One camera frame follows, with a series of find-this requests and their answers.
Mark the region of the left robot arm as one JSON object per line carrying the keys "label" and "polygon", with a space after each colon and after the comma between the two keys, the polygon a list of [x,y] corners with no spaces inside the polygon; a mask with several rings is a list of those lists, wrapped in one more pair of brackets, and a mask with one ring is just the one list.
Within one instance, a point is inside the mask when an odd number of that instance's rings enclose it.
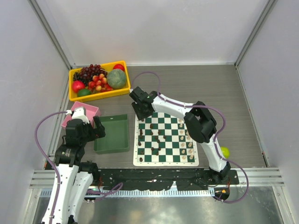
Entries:
{"label": "left robot arm", "polygon": [[49,161],[55,178],[43,224],[76,224],[89,186],[100,180],[97,164],[81,160],[86,144],[106,135],[99,117],[93,120],[95,127],[82,118],[71,119],[66,125],[63,143],[54,161]]}

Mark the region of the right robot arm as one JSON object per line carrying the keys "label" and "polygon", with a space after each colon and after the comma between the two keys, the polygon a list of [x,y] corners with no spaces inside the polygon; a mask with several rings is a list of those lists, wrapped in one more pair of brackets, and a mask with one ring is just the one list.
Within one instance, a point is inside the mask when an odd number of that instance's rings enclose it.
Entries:
{"label": "right robot arm", "polygon": [[222,184],[228,179],[231,166],[223,156],[217,140],[217,122],[203,102],[183,103],[156,91],[147,93],[140,87],[131,89],[129,96],[133,99],[131,105],[139,120],[148,118],[154,112],[163,112],[182,119],[191,139],[202,146],[208,158],[212,180]]}

